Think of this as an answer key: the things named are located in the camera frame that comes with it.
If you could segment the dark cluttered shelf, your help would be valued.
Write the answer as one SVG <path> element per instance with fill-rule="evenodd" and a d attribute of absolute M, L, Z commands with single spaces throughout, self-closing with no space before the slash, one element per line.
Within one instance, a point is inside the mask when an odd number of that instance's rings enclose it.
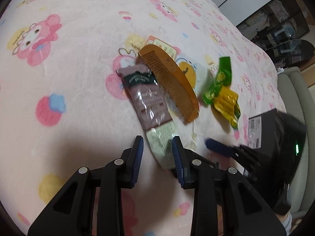
<path fill-rule="evenodd" d="M 296 0 L 271 0 L 237 28 L 276 68 L 300 66 L 314 57 L 314 45 L 301 39 L 310 29 Z"/>

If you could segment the cartoon sticker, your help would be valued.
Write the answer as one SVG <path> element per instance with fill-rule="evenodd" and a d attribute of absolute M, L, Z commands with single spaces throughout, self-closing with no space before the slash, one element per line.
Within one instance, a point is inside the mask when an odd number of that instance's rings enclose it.
<path fill-rule="evenodd" d="M 207 81 L 207 67 L 204 67 L 185 54 L 177 55 L 175 62 L 188 79 L 194 91 L 196 93 L 200 92 L 201 88 Z"/>

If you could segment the green yellow corn candy wrapper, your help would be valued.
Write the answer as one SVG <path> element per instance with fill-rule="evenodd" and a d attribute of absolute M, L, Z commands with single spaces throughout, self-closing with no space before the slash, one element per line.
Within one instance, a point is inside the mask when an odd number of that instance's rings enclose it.
<path fill-rule="evenodd" d="M 214 81 L 203 92 L 201 98 L 206 105 L 212 105 L 232 126 L 238 129 L 241 110 L 238 104 L 239 95 L 230 89 L 232 83 L 231 58 L 219 59 L 219 67 Z"/>

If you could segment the beige sofa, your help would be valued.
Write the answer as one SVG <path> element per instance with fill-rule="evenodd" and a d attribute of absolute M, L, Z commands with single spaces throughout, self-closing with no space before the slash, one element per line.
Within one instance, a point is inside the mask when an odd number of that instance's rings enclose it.
<path fill-rule="evenodd" d="M 293 219 L 301 219 L 314 202 L 314 100 L 298 67 L 278 74 L 278 91 L 289 119 L 285 139 L 299 158 L 287 198 Z"/>

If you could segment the black cardboard box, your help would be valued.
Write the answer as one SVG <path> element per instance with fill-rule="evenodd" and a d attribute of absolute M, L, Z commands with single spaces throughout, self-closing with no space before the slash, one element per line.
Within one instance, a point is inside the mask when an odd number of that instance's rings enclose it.
<path fill-rule="evenodd" d="M 264 153 L 279 150 L 284 128 L 277 109 L 251 117 L 248 120 L 247 146 Z"/>

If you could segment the brown wooden comb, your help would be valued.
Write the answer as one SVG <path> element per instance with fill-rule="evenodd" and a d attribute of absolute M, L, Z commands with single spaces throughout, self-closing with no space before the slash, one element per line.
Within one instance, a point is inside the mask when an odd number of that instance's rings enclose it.
<path fill-rule="evenodd" d="M 158 83 L 170 95 L 187 123 L 199 115 L 197 96 L 176 62 L 160 47 L 147 44 L 138 52 L 138 59 L 149 67 Z"/>

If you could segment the pink cartoon fleece blanket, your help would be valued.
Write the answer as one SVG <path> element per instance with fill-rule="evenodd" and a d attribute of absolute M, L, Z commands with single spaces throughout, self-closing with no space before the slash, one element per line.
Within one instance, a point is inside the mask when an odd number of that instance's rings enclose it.
<path fill-rule="evenodd" d="M 245 144 L 250 117 L 284 109 L 271 59 L 211 0 L 12 0 L 1 17 L 1 203 L 23 233 L 79 167 L 104 166 L 144 135 L 116 71 L 150 35 L 208 73 L 231 58 L 238 130 L 204 106 L 184 124 L 169 100 L 185 147 L 210 157 L 205 138 Z"/>

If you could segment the orange green printed card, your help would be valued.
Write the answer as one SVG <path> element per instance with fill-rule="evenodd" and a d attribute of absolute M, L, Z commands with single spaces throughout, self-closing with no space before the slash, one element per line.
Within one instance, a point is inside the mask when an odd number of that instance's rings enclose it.
<path fill-rule="evenodd" d="M 155 36 L 150 35 L 147 38 L 147 44 L 153 44 L 156 45 L 158 47 L 160 47 L 162 50 L 164 50 L 173 60 L 175 60 L 176 55 L 177 55 L 177 51 L 174 47 L 172 47 L 171 45 L 169 45 L 168 43 L 158 39 Z"/>

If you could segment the mauve hand cream sachet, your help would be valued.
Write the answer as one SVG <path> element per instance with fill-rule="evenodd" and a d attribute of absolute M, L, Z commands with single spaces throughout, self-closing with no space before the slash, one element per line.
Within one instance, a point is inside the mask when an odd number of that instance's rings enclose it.
<path fill-rule="evenodd" d="M 177 128 L 153 72 L 144 64 L 117 70 L 127 89 L 153 156 L 162 169 L 174 169 L 171 142 Z"/>

